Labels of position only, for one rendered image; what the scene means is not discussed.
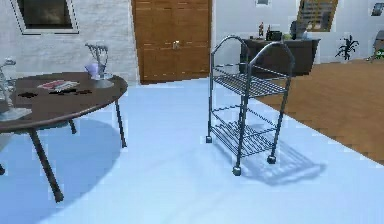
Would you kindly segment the brown wooden double door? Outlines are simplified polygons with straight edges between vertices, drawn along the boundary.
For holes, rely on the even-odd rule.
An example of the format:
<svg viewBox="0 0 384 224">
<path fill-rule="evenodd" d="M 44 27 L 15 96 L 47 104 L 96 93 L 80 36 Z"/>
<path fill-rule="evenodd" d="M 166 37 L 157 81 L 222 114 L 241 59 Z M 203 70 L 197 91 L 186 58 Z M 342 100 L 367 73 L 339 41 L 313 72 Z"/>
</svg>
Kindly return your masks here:
<svg viewBox="0 0 384 224">
<path fill-rule="evenodd" d="M 132 0 L 132 14 L 142 84 L 208 76 L 212 0 Z"/>
</svg>

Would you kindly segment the pale purple glass vase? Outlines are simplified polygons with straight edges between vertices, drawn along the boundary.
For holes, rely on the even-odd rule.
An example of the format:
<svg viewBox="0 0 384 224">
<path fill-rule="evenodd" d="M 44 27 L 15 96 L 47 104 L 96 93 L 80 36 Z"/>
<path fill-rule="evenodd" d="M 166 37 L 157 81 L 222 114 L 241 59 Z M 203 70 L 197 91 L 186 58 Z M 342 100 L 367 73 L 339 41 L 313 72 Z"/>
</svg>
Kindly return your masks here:
<svg viewBox="0 0 384 224">
<path fill-rule="evenodd" d="M 97 63 L 85 65 L 85 70 L 92 78 L 97 78 L 99 75 Z"/>
</svg>

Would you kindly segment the dark brown sideboard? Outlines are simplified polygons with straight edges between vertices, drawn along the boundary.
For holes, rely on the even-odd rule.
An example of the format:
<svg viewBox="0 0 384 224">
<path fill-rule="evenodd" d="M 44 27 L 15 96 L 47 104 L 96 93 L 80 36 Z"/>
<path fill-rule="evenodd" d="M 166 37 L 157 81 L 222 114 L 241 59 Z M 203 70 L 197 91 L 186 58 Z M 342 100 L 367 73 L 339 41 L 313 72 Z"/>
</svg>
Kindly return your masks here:
<svg viewBox="0 0 384 224">
<path fill-rule="evenodd" d="M 250 62 L 269 41 L 244 39 L 241 46 L 240 61 Z M 319 39 L 286 40 L 285 44 L 295 58 L 292 76 L 308 75 L 312 69 Z M 261 79 L 277 78 L 277 73 L 287 74 L 290 57 L 281 46 L 272 46 L 259 57 L 252 69 L 252 75 Z"/>
</svg>

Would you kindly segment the round dark brown table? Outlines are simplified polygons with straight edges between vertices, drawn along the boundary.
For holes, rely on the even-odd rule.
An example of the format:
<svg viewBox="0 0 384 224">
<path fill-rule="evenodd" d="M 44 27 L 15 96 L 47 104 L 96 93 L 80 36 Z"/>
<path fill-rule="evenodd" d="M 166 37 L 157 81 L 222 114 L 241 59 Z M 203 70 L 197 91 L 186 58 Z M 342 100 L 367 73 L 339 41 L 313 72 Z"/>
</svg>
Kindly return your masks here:
<svg viewBox="0 0 384 224">
<path fill-rule="evenodd" d="M 52 90 L 39 88 L 39 85 L 57 80 L 74 81 L 78 85 L 74 87 L 73 93 L 64 94 L 53 94 Z M 68 122 L 72 133 L 75 134 L 76 128 L 73 122 L 75 118 L 114 103 L 121 144 L 122 147 L 127 146 L 119 108 L 119 98 L 128 88 L 123 78 L 113 75 L 106 80 L 94 80 L 86 72 L 63 72 L 18 78 L 15 84 L 16 90 L 10 96 L 15 108 L 30 109 L 31 112 L 19 119 L 0 120 L 0 133 L 21 132 L 30 136 L 56 202 L 61 202 L 64 195 L 40 142 L 37 133 L 39 129 Z"/>
</svg>

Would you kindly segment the red and white book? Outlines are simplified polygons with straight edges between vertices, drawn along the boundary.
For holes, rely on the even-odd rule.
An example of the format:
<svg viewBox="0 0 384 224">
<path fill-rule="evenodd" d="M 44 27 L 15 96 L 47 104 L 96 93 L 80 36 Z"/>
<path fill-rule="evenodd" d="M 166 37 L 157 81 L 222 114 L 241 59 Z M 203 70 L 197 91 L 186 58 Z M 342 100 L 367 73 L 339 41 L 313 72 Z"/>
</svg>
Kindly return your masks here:
<svg viewBox="0 0 384 224">
<path fill-rule="evenodd" d="M 73 88 L 78 85 L 75 81 L 55 80 L 48 83 L 39 85 L 39 88 L 60 92 L 69 88 Z"/>
</svg>

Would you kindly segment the wooden framed slatted window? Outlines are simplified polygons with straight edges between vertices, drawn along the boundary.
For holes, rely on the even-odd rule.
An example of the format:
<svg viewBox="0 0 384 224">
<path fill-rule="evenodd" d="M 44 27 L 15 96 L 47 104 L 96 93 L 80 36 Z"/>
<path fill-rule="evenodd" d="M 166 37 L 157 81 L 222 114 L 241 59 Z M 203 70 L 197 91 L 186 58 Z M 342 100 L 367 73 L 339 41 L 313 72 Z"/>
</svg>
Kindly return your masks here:
<svg viewBox="0 0 384 224">
<path fill-rule="evenodd" d="M 298 27 L 309 32 L 329 32 L 338 0 L 300 0 Z"/>
</svg>

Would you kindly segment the dark house plant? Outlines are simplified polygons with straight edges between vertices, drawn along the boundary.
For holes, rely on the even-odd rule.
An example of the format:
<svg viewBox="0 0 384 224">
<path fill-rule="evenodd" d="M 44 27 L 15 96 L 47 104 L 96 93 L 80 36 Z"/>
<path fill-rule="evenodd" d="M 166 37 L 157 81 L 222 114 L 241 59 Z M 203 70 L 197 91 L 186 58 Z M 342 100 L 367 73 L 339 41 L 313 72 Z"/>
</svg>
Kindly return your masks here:
<svg viewBox="0 0 384 224">
<path fill-rule="evenodd" d="M 352 35 L 343 38 L 343 41 L 344 43 L 338 47 L 336 57 L 342 57 L 345 61 L 349 61 L 351 53 L 356 51 L 360 43 L 354 40 Z"/>
</svg>

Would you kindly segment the white framed dark window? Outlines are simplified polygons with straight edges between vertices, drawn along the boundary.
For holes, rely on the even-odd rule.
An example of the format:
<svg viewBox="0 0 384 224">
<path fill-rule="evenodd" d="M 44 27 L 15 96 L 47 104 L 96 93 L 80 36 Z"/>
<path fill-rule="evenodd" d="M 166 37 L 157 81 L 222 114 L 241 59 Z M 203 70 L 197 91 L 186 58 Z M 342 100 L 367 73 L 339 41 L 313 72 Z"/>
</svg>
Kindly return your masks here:
<svg viewBox="0 0 384 224">
<path fill-rule="evenodd" d="M 78 34 L 73 0 L 9 0 L 22 35 Z"/>
</svg>

